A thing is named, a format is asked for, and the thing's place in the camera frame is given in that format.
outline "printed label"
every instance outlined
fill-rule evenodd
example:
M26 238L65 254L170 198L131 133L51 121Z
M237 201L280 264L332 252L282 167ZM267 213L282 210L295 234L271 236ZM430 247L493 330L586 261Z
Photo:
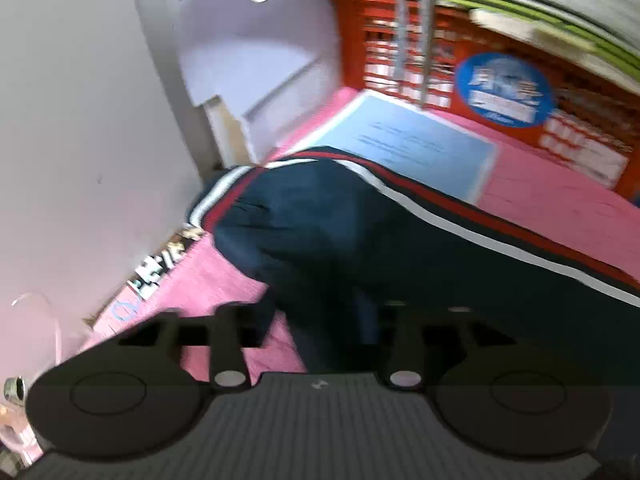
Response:
M603 186L613 188L627 162L626 156L590 139L577 153L574 169L592 176Z
M489 52L467 59L456 70L456 89L476 113L513 128L542 124L554 109L542 72L504 54Z

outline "gray ribbed surface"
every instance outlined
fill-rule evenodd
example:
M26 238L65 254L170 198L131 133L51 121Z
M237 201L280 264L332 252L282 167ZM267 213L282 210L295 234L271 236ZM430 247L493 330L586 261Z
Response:
M319 380L328 385L313 388ZM578 480L597 465L586 454L535 464L484 455L443 428L422 397L388 391L373 375L264 374L253 390L218 398L187 437L153 456L87 464L51 454L20 478Z

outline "white wall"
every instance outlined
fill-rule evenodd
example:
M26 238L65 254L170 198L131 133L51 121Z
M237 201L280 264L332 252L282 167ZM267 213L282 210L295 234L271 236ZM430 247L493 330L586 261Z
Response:
M208 180L214 163L220 160L220 154L204 110L201 107L193 107L182 79L174 29L180 0L134 1L146 44L180 127L182 138L200 171L200 176Z
M200 187L134 0L0 0L0 139L0 325L94 313Z

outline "white paper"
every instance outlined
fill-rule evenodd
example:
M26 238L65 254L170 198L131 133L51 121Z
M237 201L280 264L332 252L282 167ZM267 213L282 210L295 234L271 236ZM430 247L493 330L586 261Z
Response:
M338 47L329 0L182 0L177 33L193 105L220 95L239 119Z
M255 163L276 146L340 88L340 59L323 56L273 91L242 120L244 138Z

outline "pink mat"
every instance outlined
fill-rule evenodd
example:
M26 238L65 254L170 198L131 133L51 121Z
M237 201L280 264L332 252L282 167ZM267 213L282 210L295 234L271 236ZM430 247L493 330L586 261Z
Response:
M287 142L301 139L344 107L356 92L343 88L327 105L299 128ZM537 150L477 124L450 114L443 117L493 139L500 152L479 207L520 224L574 250L607 262L640 279L640 210L590 178L547 160ZM273 157L282 154L276 150ZM112 309L95 325L89 345L119 332L166 308L180 308L185 316L201 316L212 305L253 301L264 285L243 276L204 238L162 281L161 288L127 322L117 321ZM114 303L136 302L126 289ZM303 371L286 324L278 319L261 349L247 349L245 357L252 381L263 371ZM183 365L199 380L208 378L207 351L186 349Z

